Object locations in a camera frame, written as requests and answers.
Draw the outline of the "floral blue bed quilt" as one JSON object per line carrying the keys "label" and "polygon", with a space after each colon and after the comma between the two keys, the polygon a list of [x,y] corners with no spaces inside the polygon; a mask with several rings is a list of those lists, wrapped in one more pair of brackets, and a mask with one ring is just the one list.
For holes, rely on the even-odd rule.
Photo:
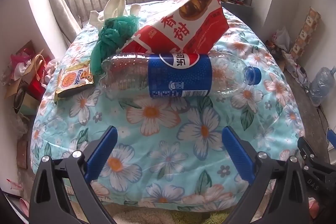
{"label": "floral blue bed quilt", "polygon": [[243,181],[221,141],[231,126],[271,158],[287,160],[305,134],[294,95],[264,43],[237,16],[224,11],[229,30],[215,44],[247,65],[261,82],[228,97],[113,99],[94,86],[55,102],[52,77],[35,118],[30,165],[43,156],[68,157],[116,127],[118,142],[92,188],[104,202],[190,212],[238,203]]}

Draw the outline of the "patterned cardboard box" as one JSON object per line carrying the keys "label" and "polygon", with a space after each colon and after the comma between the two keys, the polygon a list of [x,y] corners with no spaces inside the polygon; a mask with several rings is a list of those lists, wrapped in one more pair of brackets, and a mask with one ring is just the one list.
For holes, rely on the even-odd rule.
{"label": "patterned cardboard box", "polygon": [[294,60],[297,60],[302,56],[305,47],[310,43],[312,35],[315,33],[317,26],[319,25],[321,15],[315,11],[312,7],[309,8],[309,12],[305,18],[303,27],[301,28],[293,47],[290,50],[290,54]]}

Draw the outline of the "green plastic bag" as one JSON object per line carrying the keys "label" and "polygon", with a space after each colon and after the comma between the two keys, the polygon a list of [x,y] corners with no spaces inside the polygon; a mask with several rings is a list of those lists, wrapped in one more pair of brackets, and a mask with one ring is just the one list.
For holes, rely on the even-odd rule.
{"label": "green plastic bag", "polygon": [[94,46],[90,70],[92,75],[102,74],[102,62],[115,54],[135,34],[139,27],[139,17],[134,15],[109,18],[98,33],[98,41]]}

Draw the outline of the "large water jug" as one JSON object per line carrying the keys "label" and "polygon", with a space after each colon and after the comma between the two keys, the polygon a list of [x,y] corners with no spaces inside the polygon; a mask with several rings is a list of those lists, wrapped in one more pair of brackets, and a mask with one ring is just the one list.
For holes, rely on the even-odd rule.
{"label": "large water jug", "polygon": [[322,67],[310,83],[309,98],[313,106],[318,107],[335,87],[335,66],[332,69]]}

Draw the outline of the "white sock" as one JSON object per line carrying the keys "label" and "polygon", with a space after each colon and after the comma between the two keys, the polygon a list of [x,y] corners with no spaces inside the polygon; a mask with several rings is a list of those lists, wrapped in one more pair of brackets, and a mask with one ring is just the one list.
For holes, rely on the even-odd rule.
{"label": "white sock", "polygon": [[126,0],[108,0],[104,10],[101,12],[91,11],[88,23],[99,31],[103,28],[104,22],[110,18],[120,16],[137,16],[141,10],[140,4],[132,4],[129,12],[126,11]]}

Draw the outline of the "grey cluttered side cabinet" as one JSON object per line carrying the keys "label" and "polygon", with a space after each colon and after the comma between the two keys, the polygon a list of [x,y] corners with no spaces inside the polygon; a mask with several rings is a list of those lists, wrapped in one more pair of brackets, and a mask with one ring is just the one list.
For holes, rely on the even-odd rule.
{"label": "grey cluttered side cabinet", "polygon": [[222,7],[237,16],[245,24],[249,25],[251,23],[252,7],[247,5],[240,5],[237,3],[223,2],[221,1]]}

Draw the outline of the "red white snack bag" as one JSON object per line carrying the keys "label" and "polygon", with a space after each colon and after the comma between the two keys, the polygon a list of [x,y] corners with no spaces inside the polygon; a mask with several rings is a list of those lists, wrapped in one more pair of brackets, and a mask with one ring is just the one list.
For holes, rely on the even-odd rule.
{"label": "red white snack bag", "polygon": [[122,53],[209,53],[228,31],[220,0],[184,0],[146,22]]}

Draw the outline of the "red gift bag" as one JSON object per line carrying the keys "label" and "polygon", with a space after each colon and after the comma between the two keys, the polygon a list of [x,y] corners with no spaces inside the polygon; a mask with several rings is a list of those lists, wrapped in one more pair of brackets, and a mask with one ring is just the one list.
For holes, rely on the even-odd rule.
{"label": "red gift bag", "polygon": [[45,68],[50,60],[51,58],[47,55],[38,55],[32,62],[33,68],[31,69],[31,72],[33,73],[33,79],[29,82],[27,92],[29,95],[39,101],[42,100],[42,96],[46,91],[46,89],[42,87],[41,80]]}

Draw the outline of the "beige left curtain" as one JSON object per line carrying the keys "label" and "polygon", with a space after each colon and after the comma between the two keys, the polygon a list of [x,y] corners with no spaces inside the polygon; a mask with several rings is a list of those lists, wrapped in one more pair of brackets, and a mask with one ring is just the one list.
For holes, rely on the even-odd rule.
{"label": "beige left curtain", "polygon": [[49,0],[56,23],[69,46],[81,32],[81,28],[65,0]]}

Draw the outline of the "yellow snack wrapper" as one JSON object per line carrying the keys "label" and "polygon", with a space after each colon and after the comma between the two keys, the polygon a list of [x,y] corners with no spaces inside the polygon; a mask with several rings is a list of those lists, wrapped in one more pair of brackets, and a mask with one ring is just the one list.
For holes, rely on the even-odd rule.
{"label": "yellow snack wrapper", "polygon": [[72,67],[61,69],[58,75],[54,102],[71,97],[94,84],[90,61],[84,61]]}

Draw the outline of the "clear Pepsi plastic bottle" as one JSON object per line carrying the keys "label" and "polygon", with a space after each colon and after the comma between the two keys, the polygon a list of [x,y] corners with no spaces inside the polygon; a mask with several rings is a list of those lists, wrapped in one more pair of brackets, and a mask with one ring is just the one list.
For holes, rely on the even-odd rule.
{"label": "clear Pepsi plastic bottle", "polygon": [[119,53],[102,62],[100,85],[113,98],[226,97],[261,81],[261,71],[227,52]]}

